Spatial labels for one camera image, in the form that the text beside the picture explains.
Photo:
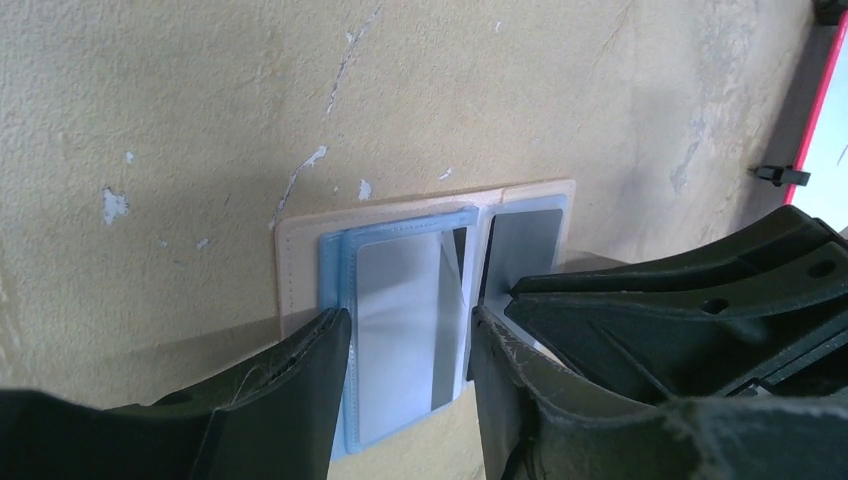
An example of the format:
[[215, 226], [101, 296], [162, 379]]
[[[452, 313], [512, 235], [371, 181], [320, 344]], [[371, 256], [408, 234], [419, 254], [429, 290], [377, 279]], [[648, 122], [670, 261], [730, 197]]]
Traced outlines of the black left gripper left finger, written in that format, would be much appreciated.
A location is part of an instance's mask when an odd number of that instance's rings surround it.
[[347, 311], [144, 406], [1, 394], [5, 479], [323, 479], [348, 362]]

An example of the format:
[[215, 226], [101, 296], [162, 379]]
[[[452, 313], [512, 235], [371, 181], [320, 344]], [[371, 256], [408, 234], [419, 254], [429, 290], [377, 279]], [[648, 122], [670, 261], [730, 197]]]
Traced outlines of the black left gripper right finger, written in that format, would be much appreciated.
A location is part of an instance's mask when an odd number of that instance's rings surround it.
[[843, 399], [633, 401], [472, 314], [471, 369], [490, 479], [843, 479]]

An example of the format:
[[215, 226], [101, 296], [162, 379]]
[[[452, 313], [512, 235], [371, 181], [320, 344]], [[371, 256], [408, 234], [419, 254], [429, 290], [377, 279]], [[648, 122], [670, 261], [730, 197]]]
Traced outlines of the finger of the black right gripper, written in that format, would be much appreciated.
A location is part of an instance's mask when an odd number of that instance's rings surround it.
[[822, 220], [784, 205], [747, 227], [694, 250], [600, 270], [528, 276], [520, 279], [511, 293], [663, 293], [705, 289], [774, 270], [829, 241], [847, 244]]
[[587, 380], [627, 398], [816, 395], [846, 371], [847, 252], [676, 292], [520, 293], [507, 316]]

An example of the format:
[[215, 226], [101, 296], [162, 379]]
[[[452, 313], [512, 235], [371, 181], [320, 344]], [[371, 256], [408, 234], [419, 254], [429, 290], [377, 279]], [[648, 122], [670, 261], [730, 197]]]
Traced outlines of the black credit card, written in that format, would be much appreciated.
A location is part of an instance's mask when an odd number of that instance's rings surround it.
[[552, 271], [562, 221], [561, 209], [532, 210], [496, 214], [490, 227], [479, 304], [532, 347], [536, 340], [507, 317], [505, 309], [520, 279]]

